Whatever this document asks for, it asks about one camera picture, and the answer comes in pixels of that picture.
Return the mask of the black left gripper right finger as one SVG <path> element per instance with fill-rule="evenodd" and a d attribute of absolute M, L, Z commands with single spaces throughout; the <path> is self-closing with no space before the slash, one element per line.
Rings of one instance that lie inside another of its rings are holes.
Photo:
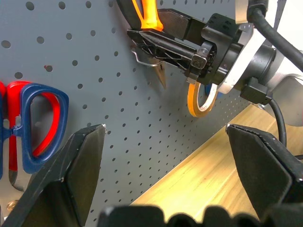
<path fill-rule="evenodd" d="M 272 134 L 226 127 L 240 181 L 259 218 L 280 203 L 303 201 L 303 164 Z"/>

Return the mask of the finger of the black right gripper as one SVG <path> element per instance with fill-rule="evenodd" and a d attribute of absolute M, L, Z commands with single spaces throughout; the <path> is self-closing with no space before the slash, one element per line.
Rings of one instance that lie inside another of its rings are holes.
<path fill-rule="evenodd" d="M 192 57 L 196 53 L 195 48 L 155 30 L 128 29 L 127 35 L 145 54 L 183 70 L 189 68 Z"/>
<path fill-rule="evenodd" d="M 163 24 L 163 31 L 179 40 L 202 44 L 201 31 L 205 22 L 174 9 L 159 9 L 158 16 Z"/>

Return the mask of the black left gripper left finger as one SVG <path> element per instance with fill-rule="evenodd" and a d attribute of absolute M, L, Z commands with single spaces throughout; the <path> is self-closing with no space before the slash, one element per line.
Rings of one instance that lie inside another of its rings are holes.
<path fill-rule="evenodd" d="M 98 184 L 106 125 L 73 133 L 37 172 L 3 227 L 83 227 Z"/>

